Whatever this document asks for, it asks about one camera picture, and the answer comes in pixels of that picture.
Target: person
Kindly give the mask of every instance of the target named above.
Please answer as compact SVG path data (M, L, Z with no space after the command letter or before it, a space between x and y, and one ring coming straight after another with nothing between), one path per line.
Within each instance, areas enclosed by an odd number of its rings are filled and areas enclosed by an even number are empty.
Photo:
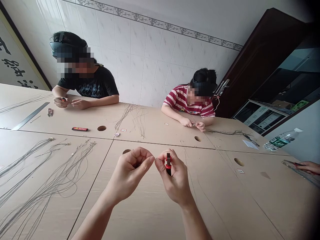
M53 56L58 62L65 63L67 70L64 78L52 89L53 101L58 107L66 108L71 104L75 108L86 109L119 102L113 75L91 57L85 40L71 32L57 32L53 34L50 45ZM70 102L66 98L70 89L77 90L81 96L94 99L74 99Z
M161 111L185 127L192 127L194 123L174 110L193 115L200 114L202 121L196 122L195 126L204 132L205 126L214 122L215 112L210 97L217 88L216 79L215 70L202 68L196 71L189 84L178 85L168 94Z
M167 173L164 165L168 152L171 156L172 176ZM166 193L182 210L187 239L212 239L191 194L187 166L178 158L175 151L168 149L155 159L147 149L138 147L120 156L108 185L72 240L100 240L113 208L134 192L153 162L162 177Z
M297 169L310 173L312 175L318 174L320 175L320 165L314 162L305 161L301 162L303 166L296 166Z

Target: striped shirt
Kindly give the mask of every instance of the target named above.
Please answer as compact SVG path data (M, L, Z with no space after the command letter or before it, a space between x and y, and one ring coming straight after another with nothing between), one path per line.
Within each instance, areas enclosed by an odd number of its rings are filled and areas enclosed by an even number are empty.
M215 117L212 101L210 98L206 99L205 104L187 104L188 86L179 85L172 89L164 100L163 104L181 112L197 115L201 117Z

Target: calligraphy banner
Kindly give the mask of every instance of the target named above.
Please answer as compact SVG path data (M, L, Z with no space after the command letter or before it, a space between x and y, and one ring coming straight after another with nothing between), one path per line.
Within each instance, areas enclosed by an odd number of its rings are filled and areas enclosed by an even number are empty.
M18 42L19 47L16 41L19 39L0 11L0 83L49 90L22 44Z

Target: decorative tile border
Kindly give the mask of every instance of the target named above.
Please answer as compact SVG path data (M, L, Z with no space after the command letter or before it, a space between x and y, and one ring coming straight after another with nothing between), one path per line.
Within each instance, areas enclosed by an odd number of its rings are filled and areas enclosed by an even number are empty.
M121 8L113 7L113 6L104 4L104 3L100 3L98 1L93 1L93 0L61 0L61 1L75 3L77 5L96 9L97 11L102 11L102 12L114 14L114 15L117 15L120 17L125 17L125 18L131 19L133 21L142 22L142 23L148 24L150 26L154 26L154 27L158 27L161 29L171 31L171 32L176 32L178 34L190 36L192 38L196 38L196 39L199 39L202 41L206 41L206 42L213 43L213 44L216 44L219 46L234 49L236 51L241 51L241 49L243 47L243 46L236 44L236 43L233 43L233 42L229 42L229 41L226 41L226 40L223 40L220 38L212 37L212 36L209 36L209 35L206 35L203 33L199 33L199 32L187 29L187 28L179 27L179 26L173 25L171 23L159 21L157 19L143 16L138 13L133 13L133 12L121 9Z

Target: bottle cap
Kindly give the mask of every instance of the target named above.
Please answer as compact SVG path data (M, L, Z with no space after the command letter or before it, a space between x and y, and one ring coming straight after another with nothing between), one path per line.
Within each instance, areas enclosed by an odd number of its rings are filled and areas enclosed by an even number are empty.
M296 132L303 132L303 130L299 129L299 128L295 128L294 129Z

